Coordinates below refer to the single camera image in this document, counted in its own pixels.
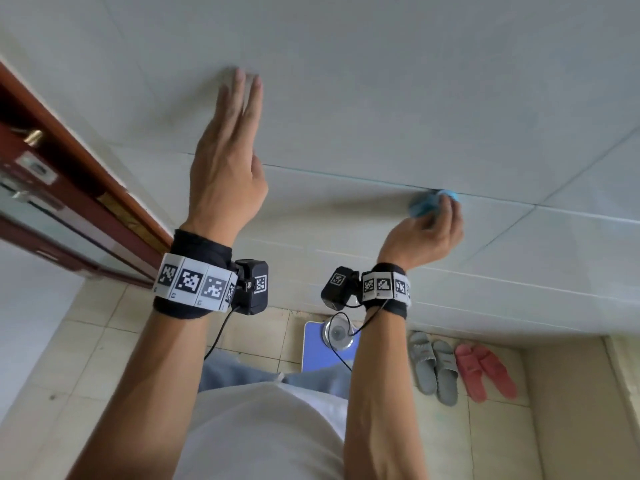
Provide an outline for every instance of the tiled floor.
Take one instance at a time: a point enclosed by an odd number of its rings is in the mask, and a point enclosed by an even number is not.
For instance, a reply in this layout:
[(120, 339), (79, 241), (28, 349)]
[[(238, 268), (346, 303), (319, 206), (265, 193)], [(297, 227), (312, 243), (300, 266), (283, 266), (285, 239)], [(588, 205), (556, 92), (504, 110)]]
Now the tiled floor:
[[(147, 290), (86, 282), (0, 426), (0, 479), (64, 478), (112, 395), (150, 309)], [(223, 318), (212, 315), (209, 346)], [(218, 347), (253, 367), (297, 372), (304, 323), (322, 319), (278, 308), (234, 315)], [(487, 382), (490, 400), (475, 404), (460, 382), (458, 404), (448, 408), (414, 387), (432, 480), (542, 478), (520, 353), (492, 348), (518, 385), (515, 401)]]

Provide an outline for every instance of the left hand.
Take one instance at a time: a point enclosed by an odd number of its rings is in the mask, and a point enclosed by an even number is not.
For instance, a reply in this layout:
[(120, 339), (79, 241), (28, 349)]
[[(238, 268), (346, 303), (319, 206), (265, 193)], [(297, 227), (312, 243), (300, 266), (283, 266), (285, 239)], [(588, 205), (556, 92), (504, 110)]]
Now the left hand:
[(268, 186), (253, 141), (262, 112), (262, 81), (253, 78), (244, 107), (246, 76), (236, 69), (229, 94), (220, 87), (216, 112), (198, 142), (191, 165), (189, 216), (180, 229), (233, 247), (258, 213)]

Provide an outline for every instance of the blue bathroom scale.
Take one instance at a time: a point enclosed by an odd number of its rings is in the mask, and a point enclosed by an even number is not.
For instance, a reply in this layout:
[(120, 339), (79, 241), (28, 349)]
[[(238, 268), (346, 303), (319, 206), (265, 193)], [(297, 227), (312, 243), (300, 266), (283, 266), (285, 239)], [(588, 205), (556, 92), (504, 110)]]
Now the blue bathroom scale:
[[(324, 367), (331, 367), (341, 363), (334, 352), (325, 345), (322, 339), (322, 322), (307, 322), (302, 345), (302, 372), (316, 371)], [(353, 338), (351, 346), (345, 350), (338, 350), (343, 360), (353, 360), (360, 343), (360, 334)]]

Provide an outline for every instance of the person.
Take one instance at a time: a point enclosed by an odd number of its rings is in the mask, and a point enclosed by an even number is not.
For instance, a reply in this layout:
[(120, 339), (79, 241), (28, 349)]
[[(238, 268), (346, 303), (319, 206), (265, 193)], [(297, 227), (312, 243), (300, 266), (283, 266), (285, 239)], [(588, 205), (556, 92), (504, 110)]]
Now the person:
[[(253, 152), (262, 81), (253, 79), (244, 106), (245, 79), (236, 70), (231, 89), (220, 88), (197, 145), (189, 214), (180, 227), (229, 247), (268, 191)], [(460, 206), (444, 196), (437, 217), (400, 222), (378, 262), (408, 271), (444, 258), (462, 237)], [(376, 307), (365, 320), (372, 316), (347, 401), (283, 381), (198, 394), (209, 319), (153, 311), (68, 478), (428, 478), (404, 318)]]

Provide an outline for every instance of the black cable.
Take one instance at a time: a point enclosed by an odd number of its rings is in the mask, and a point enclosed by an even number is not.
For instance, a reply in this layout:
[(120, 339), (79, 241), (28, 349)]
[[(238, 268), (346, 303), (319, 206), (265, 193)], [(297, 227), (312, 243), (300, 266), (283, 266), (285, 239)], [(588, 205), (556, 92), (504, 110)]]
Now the black cable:
[(207, 357), (209, 355), (211, 355), (211, 353), (213, 352), (213, 349), (216, 348), (216, 345), (218, 343), (218, 341), (220, 340), (220, 335), (222, 335), (222, 331), (225, 329), (225, 325), (227, 324), (227, 320), (229, 320), (229, 317), (231, 316), (231, 314), (233, 312), (235, 312), (237, 310), (237, 306), (234, 308), (231, 308), (231, 311), (228, 313), (228, 315), (225, 317), (225, 321), (222, 322), (222, 326), (220, 327), (220, 331), (218, 332), (218, 336), (216, 337), (216, 341), (213, 342), (213, 345), (211, 346), (211, 348), (209, 349), (209, 352), (206, 353), (206, 355), (204, 355), (204, 360), (207, 359)]
[[(387, 302), (388, 302), (388, 301), (389, 301), (389, 299), (387, 299), (387, 300), (382, 304), (382, 306), (380, 306), (380, 308), (379, 308), (379, 309), (377, 309), (377, 310), (375, 311), (375, 313), (373, 313), (373, 315), (371, 316), (371, 318), (370, 318), (369, 320), (367, 320), (366, 322), (364, 322), (364, 323), (362, 324), (362, 326), (361, 326), (359, 329), (357, 329), (357, 330), (356, 330), (356, 331), (354, 331), (353, 333), (347, 333), (347, 336), (349, 336), (349, 337), (355, 337), (357, 334), (359, 334), (359, 333), (360, 333), (360, 331), (364, 329), (364, 327), (366, 327), (368, 324), (370, 324), (370, 323), (373, 321), (373, 318), (375, 318), (375, 317), (376, 317), (376, 315), (378, 314), (378, 312), (379, 312), (380, 310), (382, 310), (382, 309), (385, 307), (385, 305), (387, 304)], [(335, 347), (334, 347), (334, 346), (332, 345), (332, 343), (331, 343), (331, 323), (333, 322), (333, 318), (335, 318), (335, 317), (336, 317), (336, 316), (338, 316), (338, 315), (344, 315), (345, 317), (347, 317), (347, 323), (349, 324), (349, 329), (351, 329), (351, 320), (350, 320), (349, 316), (348, 316), (346, 313), (344, 313), (344, 312), (338, 312), (338, 313), (336, 313), (336, 314), (333, 314), (333, 315), (331, 316), (331, 318), (329, 318), (329, 325), (327, 325), (327, 327), (329, 327), (329, 330), (327, 331), (326, 336), (327, 336), (327, 338), (329, 339), (329, 346), (331, 347), (331, 350), (333, 351), (333, 353), (335, 354), (335, 356), (336, 356), (336, 357), (338, 357), (338, 358), (340, 359), (340, 361), (344, 364), (344, 366), (345, 366), (348, 370), (353, 371), (353, 370), (352, 370), (352, 368), (350, 368), (350, 367), (349, 367), (349, 364), (347, 364), (347, 363), (344, 361), (344, 359), (343, 359), (342, 357), (340, 357), (340, 354), (338, 354), (338, 351), (335, 349)]]

